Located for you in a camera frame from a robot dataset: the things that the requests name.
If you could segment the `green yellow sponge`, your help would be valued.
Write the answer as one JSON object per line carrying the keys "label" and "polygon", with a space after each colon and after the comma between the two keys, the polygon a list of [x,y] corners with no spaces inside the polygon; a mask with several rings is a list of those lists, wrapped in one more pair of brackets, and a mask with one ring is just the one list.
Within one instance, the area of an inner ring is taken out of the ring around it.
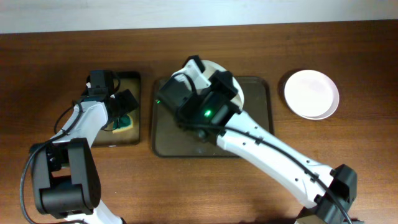
{"label": "green yellow sponge", "polygon": [[134,126],[131,115],[125,114],[124,116],[118,118],[113,123],[112,133],[121,133],[123,131],[128,131]]}

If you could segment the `light green plate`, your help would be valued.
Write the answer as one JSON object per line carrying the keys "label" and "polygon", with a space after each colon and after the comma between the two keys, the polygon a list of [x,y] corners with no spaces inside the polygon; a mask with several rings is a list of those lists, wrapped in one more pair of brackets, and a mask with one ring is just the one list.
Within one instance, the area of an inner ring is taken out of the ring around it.
{"label": "light green plate", "polygon": [[241,88],[240,84],[238,83],[237,79],[233,76],[233,74],[222,67],[221,65],[217,64],[216,62],[212,62],[210,60],[202,60],[201,61],[205,66],[205,71],[203,72],[203,76],[210,80],[210,77],[215,72],[227,72],[227,84],[229,84],[233,90],[236,90],[235,96],[231,99],[231,102],[234,103],[240,110],[243,109],[245,97],[243,93],[243,89]]}

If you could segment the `pinkish white plate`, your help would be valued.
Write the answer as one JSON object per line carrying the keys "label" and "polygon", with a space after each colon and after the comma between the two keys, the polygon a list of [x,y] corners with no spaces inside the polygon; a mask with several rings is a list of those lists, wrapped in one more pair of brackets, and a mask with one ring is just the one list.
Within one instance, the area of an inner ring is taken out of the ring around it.
{"label": "pinkish white plate", "polygon": [[316,70],[301,70],[292,74],[284,85],[287,106],[298,116],[321,120],[333,115],[340,103],[334,81]]}

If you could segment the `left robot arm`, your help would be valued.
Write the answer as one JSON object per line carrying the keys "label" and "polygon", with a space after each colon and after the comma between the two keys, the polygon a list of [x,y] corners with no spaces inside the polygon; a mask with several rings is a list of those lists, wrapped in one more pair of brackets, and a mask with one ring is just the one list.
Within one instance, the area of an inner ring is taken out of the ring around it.
{"label": "left robot arm", "polygon": [[51,139],[30,149],[33,195],[39,213],[59,223],[124,223],[101,200],[101,184],[91,146],[97,134],[139,106],[129,90],[93,89],[73,106],[73,114]]}

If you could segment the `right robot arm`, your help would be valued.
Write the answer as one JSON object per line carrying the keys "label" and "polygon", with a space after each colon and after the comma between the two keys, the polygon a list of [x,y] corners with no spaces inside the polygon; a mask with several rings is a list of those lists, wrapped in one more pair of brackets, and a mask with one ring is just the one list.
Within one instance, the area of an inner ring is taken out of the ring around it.
{"label": "right robot arm", "polygon": [[303,206],[297,223],[352,223],[348,214],[357,196],[357,173],[342,164],[314,161],[262,128],[235,101],[242,90],[226,69],[187,58],[171,79],[183,85],[174,113],[178,125],[215,137],[215,144],[272,177]]}

